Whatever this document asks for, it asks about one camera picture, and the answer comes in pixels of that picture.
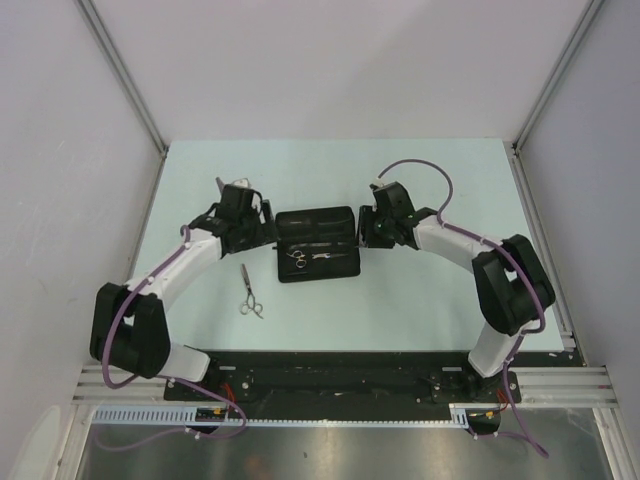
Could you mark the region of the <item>black zip tool case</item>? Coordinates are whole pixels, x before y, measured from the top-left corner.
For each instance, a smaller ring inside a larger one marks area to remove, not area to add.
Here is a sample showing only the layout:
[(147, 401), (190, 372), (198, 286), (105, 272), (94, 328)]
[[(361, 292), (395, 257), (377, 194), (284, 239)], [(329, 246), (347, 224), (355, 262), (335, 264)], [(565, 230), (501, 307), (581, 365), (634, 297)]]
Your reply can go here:
[[(283, 213), (300, 211), (338, 212), (349, 217), (348, 223), (337, 225), (281, 226)], [(356, 243), (355, 216), (349, 206), (326, 207), (280, 212), (275, 217), (278, 232), (277, 275), (284, 284), (306, 281), (333, 280), (356, 277), (361, 273), (360, 253)], [(301, 250), (305, 253), (337, 252), (348, 256), (330, 260), (309, 262), (304, 269), (297, 269), (287, 252)]]

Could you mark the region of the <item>long black barber comb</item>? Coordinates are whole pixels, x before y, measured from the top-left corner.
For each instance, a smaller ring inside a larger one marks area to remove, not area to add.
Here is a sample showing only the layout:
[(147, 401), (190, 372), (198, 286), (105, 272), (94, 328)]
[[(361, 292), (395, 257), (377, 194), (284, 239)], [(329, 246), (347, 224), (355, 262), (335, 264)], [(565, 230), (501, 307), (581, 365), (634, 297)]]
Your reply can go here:
[(349, 217), (338, 212), (300, 211), (283, 213), (279, 222), (281, 226), (337, 225), (348, 223)]

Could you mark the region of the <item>silver scissors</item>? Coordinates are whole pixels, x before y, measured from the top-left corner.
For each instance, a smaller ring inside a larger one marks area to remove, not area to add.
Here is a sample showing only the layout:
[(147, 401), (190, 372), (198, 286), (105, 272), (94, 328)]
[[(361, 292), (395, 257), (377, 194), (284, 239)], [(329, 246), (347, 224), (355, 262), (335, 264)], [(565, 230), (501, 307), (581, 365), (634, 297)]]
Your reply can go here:
[(297, 269), (304, 269), (309, 262), (316, 260), (330, 260), (348, 256), (348, 253), (337, 252), (321, 252), (321, 253), (305, 253), (301, 250), (287, 252), (286, 256), (294, 261)]
[(240, 305), (239, 311), (242, 315), (249, 315), (250, 313), (256, 315), (258, 318), (263, 319), (263, 305), (256, 301), (255, 294), (251, 285), (249, 273), (244, 263), (240, 266), (240, 272), (246, 292), (246, 298)]

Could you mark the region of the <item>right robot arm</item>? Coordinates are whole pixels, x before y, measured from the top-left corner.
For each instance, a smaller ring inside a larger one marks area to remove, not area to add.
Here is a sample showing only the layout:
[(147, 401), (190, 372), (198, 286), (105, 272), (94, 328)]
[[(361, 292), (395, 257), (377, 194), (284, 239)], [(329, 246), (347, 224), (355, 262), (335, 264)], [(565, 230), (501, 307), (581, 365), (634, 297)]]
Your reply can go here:
[(486, 400), (508, 378), (524, 338), (545, 330), (545, 311), (556, 301), (533, 245), (522, 235), (492, 240), (446, 222), (439, 211), (417, 210), (398, 182), (370, 189), (374, 203), (359, 209), (362, 247), (406, 246), (472, 274), (485, 325), (461, 371), (461, 390), (473, 401)]

